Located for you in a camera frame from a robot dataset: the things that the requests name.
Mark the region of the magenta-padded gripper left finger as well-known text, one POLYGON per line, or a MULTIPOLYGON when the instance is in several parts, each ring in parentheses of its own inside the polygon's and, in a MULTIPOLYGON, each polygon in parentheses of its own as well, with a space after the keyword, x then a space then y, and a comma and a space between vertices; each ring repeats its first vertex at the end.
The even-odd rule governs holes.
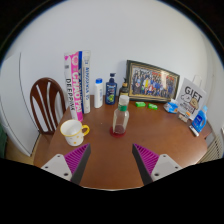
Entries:
POLYGON ((91 147, 87 143, 66 155, 56 154, 42 169, 79 185, 90 154, 91 147))

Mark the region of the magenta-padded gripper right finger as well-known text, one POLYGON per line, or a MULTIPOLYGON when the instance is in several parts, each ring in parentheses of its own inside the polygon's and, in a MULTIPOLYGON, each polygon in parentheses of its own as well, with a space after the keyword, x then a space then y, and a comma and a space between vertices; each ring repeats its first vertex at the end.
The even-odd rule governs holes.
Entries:
POLYGON ((136 160, 144 185, 182 169, 182 167, 167 154, 158 155, 138 144, 132 146, 132 154, 136 160))

